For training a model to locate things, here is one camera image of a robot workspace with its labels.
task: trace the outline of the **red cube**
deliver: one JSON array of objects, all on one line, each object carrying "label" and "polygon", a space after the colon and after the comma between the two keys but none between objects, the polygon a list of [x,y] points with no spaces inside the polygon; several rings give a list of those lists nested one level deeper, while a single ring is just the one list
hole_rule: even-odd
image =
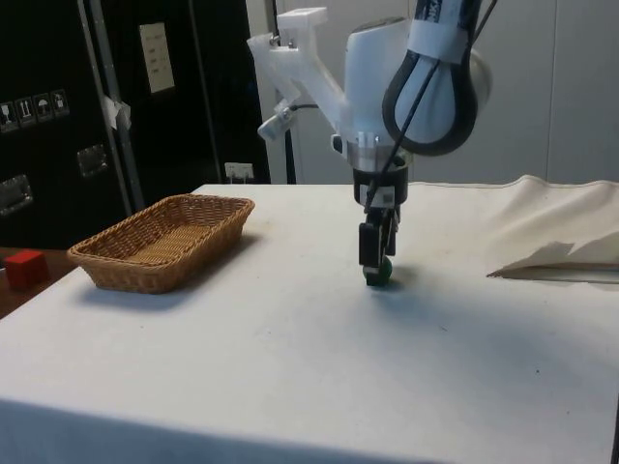
[{"label": "red cube", "polygon": [[45,256],[40,251],[25,249],[6,258],[4,267],[9,286],[13,290],[27,290],[41,282],[49,280],[49,269]]}]

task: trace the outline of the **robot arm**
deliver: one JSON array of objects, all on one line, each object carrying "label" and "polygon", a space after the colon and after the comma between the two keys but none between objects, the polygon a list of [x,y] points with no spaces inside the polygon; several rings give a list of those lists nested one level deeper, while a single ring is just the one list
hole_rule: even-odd
[{"label": "robot arm", "polygon": [[293,37],[289,46],[270,35],[249,40],[254,60],[283,95],[259,133],[273,138],[287,130],[301,96],[297,83],[335,131],[332,147],[353,168],[354,196],[366,209],[359,262],[368,284],[384,284],[391,273],[387,256],[396,253],[411,154],[451,153],[489,96],[489,68],[472,50],[480,7],[481,0],[419,0],[412,21],[359,27],[348,39],[343,91],[316,50],[315,27],[327,20],[326,9],[280,14],[280,29]]}]

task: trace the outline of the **sticker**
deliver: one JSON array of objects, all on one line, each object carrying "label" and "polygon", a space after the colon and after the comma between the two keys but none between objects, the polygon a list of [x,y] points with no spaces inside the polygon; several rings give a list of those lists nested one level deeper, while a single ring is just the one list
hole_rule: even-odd
[{"label": "sticker", "polygon": [[17,111],[19,124],[23,128],[37,124],[35,106],[32,104],[32,99],[30,97],[27,99],[15,100],[15,109]]},{"label": "sticker", "polygon": [[67,94],[64,90],[54,90],[50,92],[51,96],[51,108],[54,111],[56,117],[67,116],[69,114],[69,102],[67,101]]},{"label": "sticker", "polygon": [[[363,201],[363,205],[368,202],[368,186],[360,185],[359,194]],[[372,208],[395,208],[396,207],[396,188],[381,187],[376,191],[374,199],[371,202]]]},{"label": "sticker", "polygon": [[174,75],[162,22],[139,26],[151,94],[174,87]]},{"label": "sticker", "polygon": [[54,113],[51,110],[51,98],[49,97],[49,94],[36,95],[33,101],[39,122],[53,119]]},{"label": "sticker", "polygon": [[0,103],[0,132],[10,132],[19,129],[15,106],[12,101]]}]

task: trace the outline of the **electrical socket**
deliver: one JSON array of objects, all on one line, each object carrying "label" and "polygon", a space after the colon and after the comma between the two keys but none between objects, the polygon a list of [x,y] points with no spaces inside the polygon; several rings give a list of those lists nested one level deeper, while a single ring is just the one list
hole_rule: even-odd
[{"label": "electrical socket", "polygon": [[228,179],[253,180],[253,164],[250,162],[227,162],[225,177]]}]

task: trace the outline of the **white panel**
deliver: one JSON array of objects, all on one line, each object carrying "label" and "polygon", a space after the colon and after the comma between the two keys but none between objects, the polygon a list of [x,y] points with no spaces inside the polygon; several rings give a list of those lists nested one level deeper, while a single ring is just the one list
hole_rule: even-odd
[{"label": "white panel", "polygon": [[[250,21],[250,34],[267,34],[269,32],[269,21],[267,10],[265,8],[266,0],[247,0],[248,19]],[[276,106],[276,90],[271,84],[265,73],[256,68],[256,80],[258,84],[258,93],[260,95],[260,109],[262,111],[262,119],[266,120],[273,116]],[[277,142],[269,142],[266,144],[267,157],[269,160],[269,172],[271,174],[272,184],[286,184],[286,158],[283,139]]]},{"label": "white panel", "polygon": [[559,0],[548,178],[619,181],[619,2]]},{"label": "white panel", "polygon": [[[350,33],[357,26],[381,17],[407,16],[409,8],[408,0],[286,0],[283,3],[288,10],[307,7],[329,9],[329,22],[318,28],[318,52],[339,85],[343,85],[344,81],[344,57]],[[352,183],[350,166],[329,148],[332,133],[318,110],[305,110],[299,114],[293,130],[299,183]]]},{"label": "white panel", "polygon": [[523,174],[545,177],[555,13],[556,0],[499,1],[476,45],[492,68],[490,101],[455,153],[416,158],[415,180],[505,183]]}]

